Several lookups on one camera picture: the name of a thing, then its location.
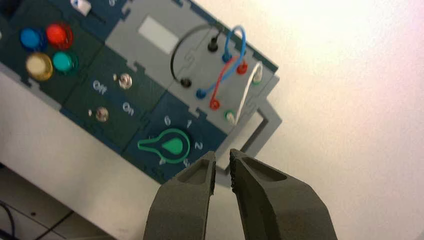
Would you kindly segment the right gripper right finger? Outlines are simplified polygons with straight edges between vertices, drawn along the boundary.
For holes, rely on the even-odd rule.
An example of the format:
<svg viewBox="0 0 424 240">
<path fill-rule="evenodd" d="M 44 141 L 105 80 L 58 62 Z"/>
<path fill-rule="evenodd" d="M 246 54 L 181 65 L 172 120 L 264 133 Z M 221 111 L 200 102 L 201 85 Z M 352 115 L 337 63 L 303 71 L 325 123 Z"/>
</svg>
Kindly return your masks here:
<svg viewBox="0 0 424 240">
<path fill-rule="evenodd" d="M 337 239 L 329 210 L 310 185 L 235 148 L 229 155 L 245 239 Z"/>
</svg>

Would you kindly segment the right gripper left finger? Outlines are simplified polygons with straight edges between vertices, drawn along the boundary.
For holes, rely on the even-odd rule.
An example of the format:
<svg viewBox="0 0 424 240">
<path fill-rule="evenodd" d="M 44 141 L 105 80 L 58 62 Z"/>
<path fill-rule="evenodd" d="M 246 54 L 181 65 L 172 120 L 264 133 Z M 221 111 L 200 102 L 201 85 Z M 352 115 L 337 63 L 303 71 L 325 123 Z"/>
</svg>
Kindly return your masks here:
<svg viewBox="0 0 424 240">
<path fill-rule="evenodd" d="M 150 206 L 143 239 L 205 239 L 215 179 L 216 155 L 208 151 L 164 183 Z"/>
</svg>

